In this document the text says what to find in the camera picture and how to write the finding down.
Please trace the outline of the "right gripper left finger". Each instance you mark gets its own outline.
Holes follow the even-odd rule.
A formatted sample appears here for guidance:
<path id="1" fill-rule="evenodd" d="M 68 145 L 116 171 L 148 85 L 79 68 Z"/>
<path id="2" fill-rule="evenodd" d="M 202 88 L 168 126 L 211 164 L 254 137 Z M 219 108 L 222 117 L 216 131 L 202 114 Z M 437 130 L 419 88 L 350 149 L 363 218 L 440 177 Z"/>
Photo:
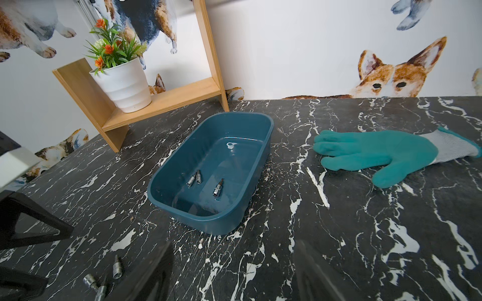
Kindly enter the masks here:
<path id="1" fill-rule="evenodd" d="M 174 249 L 166 242 L 151 252 L 107 300 L 166 300 L 174 263 Z"/>

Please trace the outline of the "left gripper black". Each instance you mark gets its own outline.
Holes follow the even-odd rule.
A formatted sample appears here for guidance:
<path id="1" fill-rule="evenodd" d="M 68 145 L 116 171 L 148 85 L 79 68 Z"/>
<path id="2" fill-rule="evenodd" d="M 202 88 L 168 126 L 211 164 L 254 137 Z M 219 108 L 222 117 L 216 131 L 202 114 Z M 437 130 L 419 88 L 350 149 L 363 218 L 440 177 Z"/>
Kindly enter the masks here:
<path id="1" fill-rule="evenodd" d="M 73 232 L 73 226 L 25 194 L 1 192 L 1 250 L 57 242 Z M 47 285 L 47 277 L 1 267 L 1 300 L 32 300 L 41 296 Z"/>

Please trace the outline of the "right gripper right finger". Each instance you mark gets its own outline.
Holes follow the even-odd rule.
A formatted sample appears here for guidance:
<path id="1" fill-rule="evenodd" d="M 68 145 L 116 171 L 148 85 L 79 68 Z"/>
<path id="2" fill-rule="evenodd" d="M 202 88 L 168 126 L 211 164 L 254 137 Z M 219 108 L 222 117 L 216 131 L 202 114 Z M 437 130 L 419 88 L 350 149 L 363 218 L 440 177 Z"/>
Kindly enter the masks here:
<path id="1" fill-rule="evenodd" d="M 295 243 L 293 262 L 301 300 L 359 300 L 357 290 L 308 242 Z"/>

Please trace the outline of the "silver bit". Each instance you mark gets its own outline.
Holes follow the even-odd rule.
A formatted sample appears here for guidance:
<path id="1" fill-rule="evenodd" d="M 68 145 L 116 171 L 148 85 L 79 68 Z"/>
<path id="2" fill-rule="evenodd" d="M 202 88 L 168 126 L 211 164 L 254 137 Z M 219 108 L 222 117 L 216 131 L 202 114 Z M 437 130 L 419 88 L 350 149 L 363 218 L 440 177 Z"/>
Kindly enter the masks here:
<path id="1" fill-rule="evenodd" d="M 188 182 L 187 182 L 188 187 L 191 187 L 196 180 L 197 180 L 197 173 L 195 173 L 194 175 L 192 175 L 192 176 L 190 177 L 190 179 L 188 180 Z"/>
<path id="2" fill-rule="evenodd" d="M 197 182 L 198 184 L 201 184 L 201 183 L 202 183 L 202 175 L 201 175 L 201 171 L 200 171 L 200 170 L 198 170 L 198 171 L 196 172 L 195 178 L 196 178 L 196 182 Z"/>
<path id="3" fill-rule="evenodd" d="M 118 255 L 114 257 L 114 264 L 113 264 L 113 279 L 118 280 L 123 276 L 123 265 Z"/>
<path id="4" fill-rule="evenodd" d="M 214 189 L 214 192 L 213 192 L 213 196 L 215 198 L 218 198 L 222 192 L 222 189 L 223 189 L 223 182 L 224 182 L 224 179 L 222 178 L 220 180 L 220 182 L 216 185 L 215 189 Z"/>

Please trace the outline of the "teal plastic storage box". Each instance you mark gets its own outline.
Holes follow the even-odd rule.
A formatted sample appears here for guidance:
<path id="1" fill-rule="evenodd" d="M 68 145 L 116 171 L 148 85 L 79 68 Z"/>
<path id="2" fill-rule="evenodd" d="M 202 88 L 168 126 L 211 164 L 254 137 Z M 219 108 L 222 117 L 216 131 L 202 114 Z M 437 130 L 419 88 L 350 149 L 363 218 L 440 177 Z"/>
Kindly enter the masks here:
<path id="1" fill-rule="evenodd" d="M 210 235 L 238 227 L 270 154 L 274 121 L 266 114 L 225 112 L 205 119 L 157 170 L 148 199 L 175 220 Z M 202 183 L 187 182 L 198 170 Z M 221 179 L 218 198 L 214 189 Z"/>

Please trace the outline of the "green work glove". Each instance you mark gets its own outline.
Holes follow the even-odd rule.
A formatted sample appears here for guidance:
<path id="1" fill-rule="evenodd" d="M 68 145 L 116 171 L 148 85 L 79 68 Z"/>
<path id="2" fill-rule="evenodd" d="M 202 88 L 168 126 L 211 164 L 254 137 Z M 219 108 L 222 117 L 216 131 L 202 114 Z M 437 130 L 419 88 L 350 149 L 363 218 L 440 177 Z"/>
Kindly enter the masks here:
<path id="1" fill-rule="evenodd" d="M 406 176 L 437 163 L 481 157 L 475 142 L 442 127 L 428 134 L 384 130 L 379 132 L 322 131 L 315 137 L 314 151 L 331 171 L 357 171 L 381 166 L 372 183 L 390 188 Z"/>

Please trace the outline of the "wooden shelf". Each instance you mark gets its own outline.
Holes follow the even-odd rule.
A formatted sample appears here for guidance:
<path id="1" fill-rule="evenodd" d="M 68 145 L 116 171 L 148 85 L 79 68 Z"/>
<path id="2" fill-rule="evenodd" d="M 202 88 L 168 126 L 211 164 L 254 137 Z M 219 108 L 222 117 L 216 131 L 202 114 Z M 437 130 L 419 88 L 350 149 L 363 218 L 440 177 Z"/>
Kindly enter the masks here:
<path id="1" fill-rule="evenodd" d="M 123 112 L 115 105 L 95 82 L 90 74 L 92 69 L 84 58 L 53 71 L 57 80 L 114 152 L 120 151 L 129 125 L 135 122 L 217 96 L 220 97 L 223 110 L 230 110 L 206 4 L 204 1 L 194 1 L 193 6 L 212 76 L 153 96 L 147 91 L 144 99 L 136 95 L 136 100 L 147 104 L 136 112 Z"/>

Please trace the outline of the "white flower pot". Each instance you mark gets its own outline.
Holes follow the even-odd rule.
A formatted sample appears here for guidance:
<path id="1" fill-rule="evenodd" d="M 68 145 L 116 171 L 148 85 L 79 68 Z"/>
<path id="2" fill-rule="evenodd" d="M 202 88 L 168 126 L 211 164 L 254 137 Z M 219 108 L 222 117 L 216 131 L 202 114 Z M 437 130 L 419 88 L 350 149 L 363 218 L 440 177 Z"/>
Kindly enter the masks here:
<path id="1" fill-rule="evenodd" d="M 124 113 L 144 109 L 151 102 L 148 81 L 140 59 L 104 70 L 94 75 L 89 73 L 102 91 Z"/>

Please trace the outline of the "orange flower plant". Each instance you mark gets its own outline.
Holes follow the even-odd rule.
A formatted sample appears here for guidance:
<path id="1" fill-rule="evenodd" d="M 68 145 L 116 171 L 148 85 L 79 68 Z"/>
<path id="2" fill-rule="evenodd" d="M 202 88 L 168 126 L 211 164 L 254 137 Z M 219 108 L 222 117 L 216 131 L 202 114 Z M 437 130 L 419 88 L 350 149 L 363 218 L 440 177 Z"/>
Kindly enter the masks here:
<path id="1" fill-rule="evenodd" d="M 118 24 L 110 25 L 105 18 L 97 19 L 91 29 L 91 34 L 100 36 L 99 40 L 88 42 L 87 46 L 89 54 L 86 57 L 94 60 L 94 75 L 141 58 L 148 49 L 147 43 L 126 38 L 120 29 Z"/>

